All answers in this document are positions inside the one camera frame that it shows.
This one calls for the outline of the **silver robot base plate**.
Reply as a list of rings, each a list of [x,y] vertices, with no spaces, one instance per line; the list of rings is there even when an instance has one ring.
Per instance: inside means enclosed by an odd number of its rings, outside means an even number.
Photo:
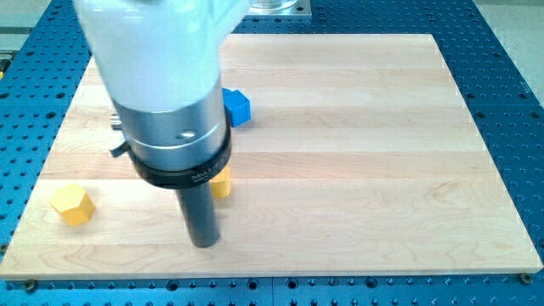
[[[248,15],[295,16],[312,15],[310,0],[252,0]]]

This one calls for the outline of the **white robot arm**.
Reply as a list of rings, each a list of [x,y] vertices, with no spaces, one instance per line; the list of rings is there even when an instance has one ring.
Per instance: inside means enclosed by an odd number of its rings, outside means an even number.
[[[210,182],[231,154],[219,50],[243,0],[74,2],[128,154],[149,184],[174,190],[191,242],[219,237]]]

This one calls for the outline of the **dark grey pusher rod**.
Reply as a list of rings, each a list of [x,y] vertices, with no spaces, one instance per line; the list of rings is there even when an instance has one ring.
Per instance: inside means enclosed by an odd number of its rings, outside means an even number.
[[[218,220],[209,183],[177,190],[179,206],[192,244],[199,248],[210,247],[218,241]]]

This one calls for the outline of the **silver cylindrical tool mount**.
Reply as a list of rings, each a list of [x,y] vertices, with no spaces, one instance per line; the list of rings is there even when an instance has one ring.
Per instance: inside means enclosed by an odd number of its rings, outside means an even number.
[[[188,189],[205,184],[228,163],[231,133],[221,78],[205,92],[180,105],[134,105],[121,90],[108,94],[119,116],[123,141],[110,150],[127,153],[138,175],[154,186]]]

